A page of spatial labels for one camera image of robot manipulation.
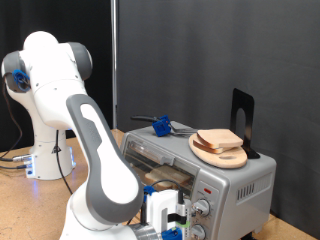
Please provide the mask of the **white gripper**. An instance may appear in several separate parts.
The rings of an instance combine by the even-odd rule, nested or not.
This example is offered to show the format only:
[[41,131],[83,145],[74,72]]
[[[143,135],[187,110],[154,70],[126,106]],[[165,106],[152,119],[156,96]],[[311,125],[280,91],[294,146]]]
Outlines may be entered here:
[[175,226],[174,222],[168,220],[168,215],[176,212],[177,191],[168,189],[153,192],[147,196],[146,221],[157,233],[162,233]]

